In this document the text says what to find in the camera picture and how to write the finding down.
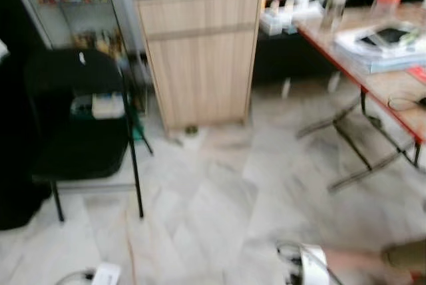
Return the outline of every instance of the marble floor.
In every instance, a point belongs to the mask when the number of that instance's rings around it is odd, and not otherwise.
[[[107,261],[122,266],[123,285],[278,285],[285,271],[276,240],[378,250],[426,234],[426,179],[403,159],[327,193],[362,164],[333,129],[295,138],[357,94],[347,81],[328,94],[326,82],[297,83],[285,100],[279,87],[257,89],[247,126],[200,129],[193,138],[166,139],[152,99],[144,121],[155,157],[136,147],[144,220],[134,192],[64,194],[62,225],[48,200],[28,226],[0,233],[0,284],[50,285]],[[401,142],[408,139],[375,112]],[[370,158],[392,151],[358,111],[345,127]],[[131,180],[127,156],[106,181]],[[346,284],[370,284],[356,274]]]

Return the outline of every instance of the wooden cabinet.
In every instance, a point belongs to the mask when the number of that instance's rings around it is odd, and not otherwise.
[[[135,0],[166,131],[245,121],[261,0]]]

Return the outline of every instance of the chair backrest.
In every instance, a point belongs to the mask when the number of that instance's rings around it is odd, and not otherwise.
[[[94,49],[36,52],[28,60],[24,78],[30,96],[67,90],[82,94],[124,90],[114,59]]]

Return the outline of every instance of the black chair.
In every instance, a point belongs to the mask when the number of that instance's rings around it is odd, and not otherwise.
[[[24,78],[40,138],[31,174],[33,179],[50,182],[59,220],[63,222],[64,216],[57,181],[104,178],[114,174],[121,166],[128,143],[134,172],[131,186],[136,187],[142,218],[133,121],[124,77],[115,61],[90,49],[41,51],[30,57]],[[122,94],[124,117],[98,120],[70,116],[71,103],[76,96],[113,92]],[[143,133],[142,139],[152,154]],[[104,187],[123,188],[123,185],[129,187],[128,184]]]

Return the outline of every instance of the red table edge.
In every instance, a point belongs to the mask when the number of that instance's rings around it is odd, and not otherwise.
[[[330,61],[334,66],[336,66],[338,70],[344,73],[352,82],[354,82],[357,86],[359,86],[361,88],[361,91],[363,91],[365,94],[368,94],[377,104],[382,106],[385,109],[385,111],[391,114],[405,130],[407,130],[410,134],[412,134],[417,144],[423,144],[424,142],[426,142],[426,139],[420,137],[413,129],[411,129],[408,125],[406,125],[405,122],[393,110],[391,110],[386,104],[381,102],[381,100],[378,97],[376,97],[372,92],[369,91],[369,89],[367,89],[364,85],[362,85],[351,73],[349,73],[343,66],[341,66],[338,61],[336,61],[330,54],[328,54],[327,51],[325,51],[322,47],[320,47],[309,36],[309,33],[304,31],[303,27],[300,27],[298,25],[296,25],[296,27],[298,28],[299,33],[313,47],[315,47],[328,61]]]

